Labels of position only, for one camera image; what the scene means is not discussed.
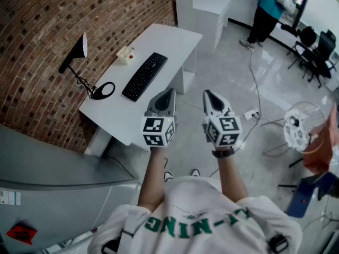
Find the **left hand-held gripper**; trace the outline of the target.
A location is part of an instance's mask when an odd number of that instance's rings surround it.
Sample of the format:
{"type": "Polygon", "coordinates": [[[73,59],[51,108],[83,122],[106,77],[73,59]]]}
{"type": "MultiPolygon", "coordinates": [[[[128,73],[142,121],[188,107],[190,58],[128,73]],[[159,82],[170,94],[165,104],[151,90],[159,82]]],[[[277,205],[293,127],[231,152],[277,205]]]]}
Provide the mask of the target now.
{"type": "Polygon", "coordinates": [[[166,89],[148,104],[148,111],[141,118],[140,132],[146,143],[151,148],[166,148],[176,132],[176,116],[158,115],[161,111],[174,113],[176,104],[176,91],[166,89]]]}

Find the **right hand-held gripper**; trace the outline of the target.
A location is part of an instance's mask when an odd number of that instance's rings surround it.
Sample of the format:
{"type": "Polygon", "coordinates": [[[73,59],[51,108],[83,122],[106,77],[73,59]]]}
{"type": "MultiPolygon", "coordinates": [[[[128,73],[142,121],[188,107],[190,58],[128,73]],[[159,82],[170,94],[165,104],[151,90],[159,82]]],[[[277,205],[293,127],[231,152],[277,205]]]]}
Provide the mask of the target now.
{"type": "Polygon", "coordinates": [[[206,89],[203,92],[203,108],[206,114],[226,112],[204,118],[203,128],[207,143],[212,143],[215,148],[234,146],[243,129],[240,117],[230,111],[230,103],[219,93],[206,89]]]}

